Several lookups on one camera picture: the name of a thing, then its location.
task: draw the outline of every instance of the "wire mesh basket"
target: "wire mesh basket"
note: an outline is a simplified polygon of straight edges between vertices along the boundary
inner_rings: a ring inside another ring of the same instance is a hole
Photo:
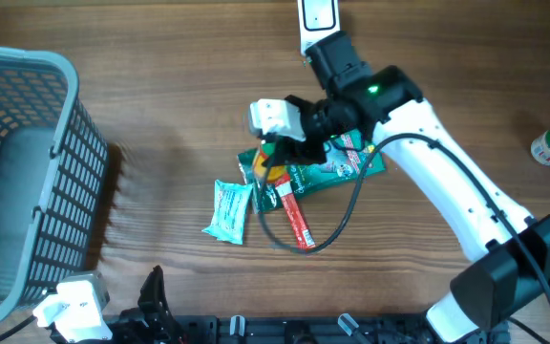
[[[63,56],[0,48],[0,321],[84,265],[107,143]]]

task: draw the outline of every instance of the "white connector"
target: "white connector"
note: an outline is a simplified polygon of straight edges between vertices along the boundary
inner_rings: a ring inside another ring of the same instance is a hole
[[[110,340],[112,331],[103,321],[102,310],[110,300],[101,273],[85,271],[67,276],[33,310],[37,326],[56,330],[70,343],[86,339]]]
[[[260,99],[249,105],[249,132],[258,137],[277,134],[305,141],[301,111],[295,105],[280,99]]]

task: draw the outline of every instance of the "red wrapper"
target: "red wrapper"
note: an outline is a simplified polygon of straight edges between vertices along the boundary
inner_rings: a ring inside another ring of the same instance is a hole
[[[275,189],[282,200],[287,218],[292,224],[292,229],[294,229],[298,248],[308,249],[315,247],[315,242],[311,237],[305,217],[296,203],[296,198],[292,192],[292,185],[290,185],[290,176],[287,173],[275,182]]]

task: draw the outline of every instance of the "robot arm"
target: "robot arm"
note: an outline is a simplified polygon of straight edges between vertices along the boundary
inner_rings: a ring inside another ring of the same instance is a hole
[[[323,163],[323,143],[357,129],[375,144],[403,133],[436,140],[394,140],[383,152],[403,168],[436,206],[473,264],[451,283],[427,312],[434,331],[452,342],[477,329],[490,330],[542,293],[537,276],[511,232],[528,247],[550,287],[550,216],[537,222],[506,196],[449,136],[432,105],[402,71],[390,66],[373,74],[344,32],[307,49],[307,58],[327,99],[316,104],[290,96],[250,106],[250,131],[263,140],[279,137],[275,165]],[[448,150],[468,171],[444,154]],[[479,192],[468,173],[485,193]],[[501,221],[505,216],[507,224]]]

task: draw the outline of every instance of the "wooden table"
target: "wooden table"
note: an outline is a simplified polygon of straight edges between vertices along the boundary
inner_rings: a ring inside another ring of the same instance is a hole
[[[550,127],[550,2],[343,2],[342,27],[374,70],[403,68],[457,142],[534,214],[550,213],[550,167],[529,155]],[[296,4],[0,10],[0,45],[66,55],[116,161],[91,243],[106,313],[132,308],[155,265],[175,314],[420,312],[468,263],[425,196],[387,161],[343,235],[310,258],[268,247],[255,217],[243,246],[201,232],[214,181],[241,183],[236,155],[257,141],[251,101],[323,96],[298,54]],[[302,201],[317,241],[338,224],[350,184]],[[283,212],[268,217],[292,243]],[[26,315],[15,313],[0,333]],[[518,317],[550,338],[543,298]],[[533,342],[515,331],[515,342]],[[14,343],[48,342],[29,326]]]

